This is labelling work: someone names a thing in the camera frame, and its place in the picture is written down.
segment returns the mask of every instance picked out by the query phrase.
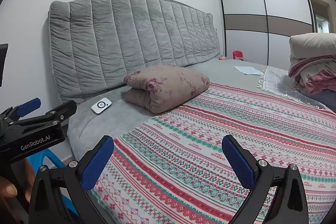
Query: wardrobe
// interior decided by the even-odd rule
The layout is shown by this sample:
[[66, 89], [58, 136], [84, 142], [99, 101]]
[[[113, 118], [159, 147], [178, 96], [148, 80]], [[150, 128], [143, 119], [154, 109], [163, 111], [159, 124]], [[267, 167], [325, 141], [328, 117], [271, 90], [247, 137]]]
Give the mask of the wardrobe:
[[226, 56], [288, 70], [289, 38], [314, 32], [310, 0], [222, 0]]

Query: floral pillow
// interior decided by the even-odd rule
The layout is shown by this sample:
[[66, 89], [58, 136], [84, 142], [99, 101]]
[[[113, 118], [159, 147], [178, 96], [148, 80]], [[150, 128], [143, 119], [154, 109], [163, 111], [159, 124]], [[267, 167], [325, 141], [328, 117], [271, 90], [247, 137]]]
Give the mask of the floral pillow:
[[124, 82], [132, 87], [126, 100], [152, 113], [176, 107], [210, 86], [209, 78], [197, 71], [161, 63], [126, 75]]

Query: folded blanket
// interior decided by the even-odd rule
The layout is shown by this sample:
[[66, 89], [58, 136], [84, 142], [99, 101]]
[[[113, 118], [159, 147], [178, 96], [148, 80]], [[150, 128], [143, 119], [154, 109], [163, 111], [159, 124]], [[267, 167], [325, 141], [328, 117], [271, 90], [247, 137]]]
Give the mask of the folded blanket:
[[308, 94], [336, 91], [336, 34], [307, 33], [290, 37], [288, 76], [300, 81]]
[[127, 75], [124, 82], [132, 87], [125, 99], [153, 113], [176, 107], [210, 85], [209, 78], [197, 71], [167, 64], [135, 71]]

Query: white device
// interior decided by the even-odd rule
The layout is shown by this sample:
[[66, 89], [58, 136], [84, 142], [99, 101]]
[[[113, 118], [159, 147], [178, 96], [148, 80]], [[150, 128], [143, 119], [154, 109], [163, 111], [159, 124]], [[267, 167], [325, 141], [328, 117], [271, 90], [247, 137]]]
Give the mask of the white device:
[[101, 114], [105, 109], [107, 109], [110, 105], [112, 105], [112, 102], [107, 98], [100, 99], [97, 103], [95, 103], [91, 109], [96, 114]]

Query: metal screw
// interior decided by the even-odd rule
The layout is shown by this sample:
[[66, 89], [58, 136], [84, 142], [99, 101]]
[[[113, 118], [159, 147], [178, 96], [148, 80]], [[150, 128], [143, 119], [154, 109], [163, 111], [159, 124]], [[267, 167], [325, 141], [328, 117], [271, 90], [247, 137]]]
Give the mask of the metal screw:
[[296, 165], [296, 164], [291, 164], [290, 167], [291, 167], [291, 169], [293, 169], [293, 170], [297, 170], [297, 165]]
[[45, 171], [46, 169], [47, 169], [47, 166], [46, 166], [46, 165], [42, 165], [42, 166], [40, 166], [40, 168], [39, 168], [39, 170], [40, 170], [41, 172]]
[[266, 160], [260, 160], [258, 161], [259, 164], [262, 166], [262, 167], [265, 167], [267, 165], [267, 161]]
[[76, 167], [77, 164], [78, 164], [78, 162], [77, 162], [76, 160], [73, 160], [73, 161], [70, 161], [70, 162], [69, 162], [69, 166], [70, 166], [71, 168]]

